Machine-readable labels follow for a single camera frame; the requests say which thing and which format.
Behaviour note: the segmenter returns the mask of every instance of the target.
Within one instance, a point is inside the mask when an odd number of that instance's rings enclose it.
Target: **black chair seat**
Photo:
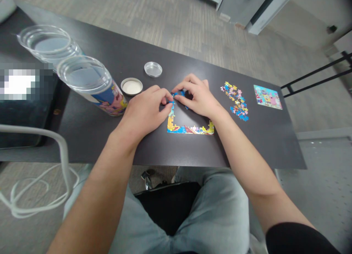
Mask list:
[[[179,182],[135,194],[150,218],[166,234],[173,236],[188,217],[200,185]]]

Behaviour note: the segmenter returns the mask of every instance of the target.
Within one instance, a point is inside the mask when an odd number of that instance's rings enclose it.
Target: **clear plastic cylinder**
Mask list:
[[[72,90],[111,116],[124,114],[127,101],[104,65],[88,56],[64,59],[58,76]]]
[[[65,58],[83,55],[81,48],[70,35],[56,26],[30,26],[22,30],[17,39],[41,62],[52,63],[55,72],[58,64]]]

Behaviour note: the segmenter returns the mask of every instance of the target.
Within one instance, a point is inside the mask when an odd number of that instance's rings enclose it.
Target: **white cable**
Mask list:
[[[31,188],[34,184],[37,182],[44,183],[46,185],[46,192],[45,194],[48,193],[50,190],[50,185],[46,182],[43,181],[42,178],[44,175],[46,175],[48,172],[59,166],[60,164],[54,165],[51,168],[47,169],[44,171],[41,175],[39,175],[37,178],[24,178],[16,182],[16,184],[12,187],[11,194],[10,194],[10,200],[8,200],[0,191],[0,200],[11,210],[11,214],[16,217],[16,218],[27,218],[30,216],[33,216],[37,213],[48,211],[51,209],[54,209],[60,205],[62,205],[64,202],[67,201],[67,199],[70,197],[73,188],[77,186],[79,183],[79,176],[78,174],[71,168],[69,167],[69,157],[68,157],[68,150],[67,150],[67,144],[65,139],[50,130],[45,130],[45,129],[40,129],[40,128],[34,128],[34,127],[23,127],[23,126],[9,126],[9,125],[3,125],[0,124],[0,132],[6,132],[6,133],[24,133],[24,134],[38,134],[38,135],[44,135],[47,137],[51,137],[56,140],[56,142],[59,144],[60,148],[60,160],[61,160],[61,169],[62,169],[62,175],[63,179],[65,181],[66,185],[66,193],[64,193],[62,196],[59,198],[55,199],[51,203],[49,203],[46,206],[42,207],[35,207],[35,208],[19,208],[17,207],[17,201],[21,198],[21,196],[29,189]],[[76,182],[72,186],[72,180],[70,176],[70,170],[73,172],[73,174],[76,176]],[[20,182],[31,179],[32,182],[28,184],[26,187],[23,188],[17,195],[16,195],[16,188],[19,185]],[[45,194],[37,200],[34,205],[36,205],[44,196]]]

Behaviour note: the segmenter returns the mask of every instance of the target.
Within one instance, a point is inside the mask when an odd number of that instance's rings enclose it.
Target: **jeans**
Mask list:
[[[81,182],[66,202],[71,209],[92,166],[81,172]],[[109,253],[245,254],[249,248],[248,197],[228,168],[180,167],[175,181],[197,181],[201,189],[191,212],[174,236],[156,225],[129,187]]]

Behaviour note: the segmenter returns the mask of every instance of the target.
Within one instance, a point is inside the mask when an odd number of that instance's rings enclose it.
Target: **dark tabletop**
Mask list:
[[[135,77],[142,81],[144,89],[157,84],[171,90],[192,72],[201,79],[208,79],[211,92],[231,113],[233,102],[220,90],[228,81],[242,90],[249,109],[248,121],[240,120],[233,113],[231,116],[270,167],[306,168],[280,87],[25,3],[18,5],[17,11],[0,24],[0,62],[37,62],[18,44],[15,34],[30,25],[50,24],[66,30],[86,55],[101,61],[118,85],[125,78]],[[162,66],[160,77],[152,78],[145,74],[143,67],[148,61]],[[277,91],[283,110],[258,105],[254,84]],[[56,108],[62,112],[53,116],[49,129],[66,139],[70,162],[94,163],[121,117],[105,114],[70,91],[65,84]],[[205,118],[183,106],[175,107],[175,116],[176,124],[194,122],[194,125],[208,125]],[[60,162],[59,148],[55,141],[48,139],[40,147],[0,150],[0,161]],[[167,120],[142,140],[133,163],[151,166],[229,166],[216,129],[213,136],[171,134],[167,133]]]

